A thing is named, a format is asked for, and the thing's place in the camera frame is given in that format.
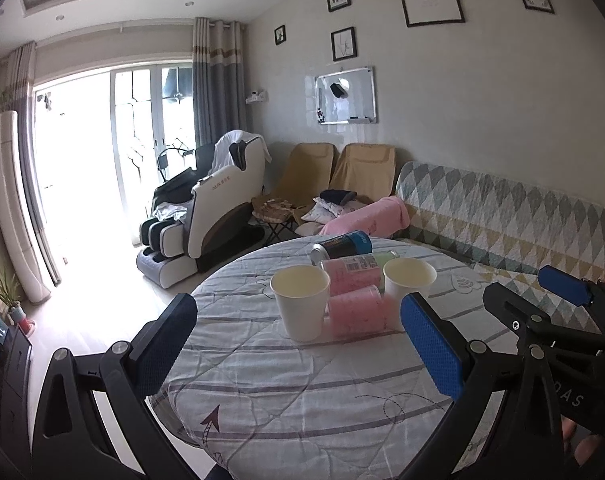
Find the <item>plant pot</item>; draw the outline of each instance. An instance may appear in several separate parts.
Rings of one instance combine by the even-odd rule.
[[[31,325],[29,325],[25,311],[22,310],[20,305],[13,306],[9,309],[9,317],[20,327],[20,330],[22,330],[25,335],[31,330]]]

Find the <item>window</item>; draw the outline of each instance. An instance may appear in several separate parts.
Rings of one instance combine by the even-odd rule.
[[[151,217],[154,190],[195,167],[192,68],[163,64],[111,73],[112,139],[132,242]]]

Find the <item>white pillow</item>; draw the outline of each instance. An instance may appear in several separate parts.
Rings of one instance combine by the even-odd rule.
[[[306,222],[318,222],[319,224],[328,224],[332,220],[336,219],[336,215],[334,215],[330,210],[325,209],[322,205],[316,204],[311,211],[309,211],[305,216],[302,217],[302,220]]]
[[[319,224],[318,222],[307,222],[306,224],[302,224],[296,230],[296,234],[298,236],[306,237],[306,236],[315,236],[323,230],[323,224]]]
[[[353,213],[354,211],[365,207],[365,204],[358,202],[358,200],[350,200],[345,205],[337,205],[332,204],[331,202],[327,202],[326,200],[321,199],[319,196],[314,198],[313,201],[319,205],[329,210],[335,216],[346,215],[347,213]]]

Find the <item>white massage chair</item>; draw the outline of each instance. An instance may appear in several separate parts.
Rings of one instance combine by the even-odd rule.
[[[225,143],[228,139],[198,148],[197,169],[183,171],[154,193],[152,210],[161,203],[186,208],[180,221],[151,218],[140,225],[140,240],[146,247],[136,265],[162,288],[205,272],[264,237],[263,228],[247,224],[251,199],[262,193],[268,158],[264,141],[256,136]],[[214,160],[220,161],[220,153],[215,152],[220,145],[229,146],[231,165],[211,173]]]

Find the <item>gray curtain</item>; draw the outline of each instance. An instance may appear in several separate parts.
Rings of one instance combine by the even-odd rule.
[[[245,77],[239,22],[210,26],[194,22],[194,125],[196,146],[217,142],[232,130],[245,130]]]
[[[26,206],[34,227],[42,259],[54,285],[60,283],[60,274],[44,232],[45,221],[36,164],[34,161],[34,74],[36,72],[36,43],[18,47],[7,59],[4,92],[9,98],[9,109],[18,112],[18,160],[25,188]]]

